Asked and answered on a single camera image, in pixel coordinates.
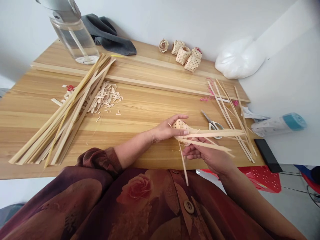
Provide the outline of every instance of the button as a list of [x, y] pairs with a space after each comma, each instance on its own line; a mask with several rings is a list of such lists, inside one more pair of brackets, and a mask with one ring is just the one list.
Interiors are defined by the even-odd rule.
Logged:
[[183, 205], [184, 205], [184, 208], [187, 210], [188, 213], [190, 213], [190, 214], [194, 213], [193, 204], [189, 200], [185, 200]]

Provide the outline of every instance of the small woven basket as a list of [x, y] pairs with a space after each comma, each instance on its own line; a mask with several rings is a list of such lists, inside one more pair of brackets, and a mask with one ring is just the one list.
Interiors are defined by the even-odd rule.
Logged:
[[199, 48], [194, 48], [192, 49], [192, 55], [195, 56], [196, 58], [201, 59], [202, 58], [202, 53], [199, 51]]
[[191, 51], [188, 47], [184, 46], [181, 47], [178, 51], [177, 57], [176, 57], [176, 61], [182, 65], [184, 65], [186, 63], [186, 61], [188, 60], [188, 58], [191, 55]]
[[171, 50], [171, 53], [173, 55], [177, 55], [178, 54], [178, 51], [181, 47], [184, 47], [185, 46], [185, 43], [182, 42], [182, 41], [179, 41], [179, 40], [175, 40], [174, 43], [172, 44], [172, 50]]
[[199, 67], [201, 60], [197, 58], [195, 55], [191, 55], [186, 65], [184, 65], [184, 69], [187, 69], [188, 71], [194, 73], [194, 71]]

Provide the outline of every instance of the black phone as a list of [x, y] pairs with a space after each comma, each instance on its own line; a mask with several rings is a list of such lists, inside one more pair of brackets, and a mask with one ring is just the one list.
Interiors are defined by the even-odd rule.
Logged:
[[269, 167], [270, 171], [273, 173], [282, 172], [282, 169], [281, 169], [277, 159], [273, 155], [270, 147], [268, 146], [266, 140], [255, 139], [254, 141], [259, 149], [259, 152], [262, 155], [264, 162]]

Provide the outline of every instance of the rose print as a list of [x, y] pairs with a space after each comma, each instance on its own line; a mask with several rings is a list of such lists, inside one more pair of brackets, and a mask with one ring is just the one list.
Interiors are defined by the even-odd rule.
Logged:
[[122, 192], [117, 197], [117, 202], [125, 205], [146, 203], [152, 193], [152, 189], [152, 181], [140, 173], [122, 187]]

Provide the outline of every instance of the blue cap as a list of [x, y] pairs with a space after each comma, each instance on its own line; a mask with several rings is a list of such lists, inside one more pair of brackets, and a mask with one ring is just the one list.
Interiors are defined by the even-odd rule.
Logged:
[[297, 113], [289, 113], [282, 118], [292, 131], [300, 131], [307, 127], [306, 121]]

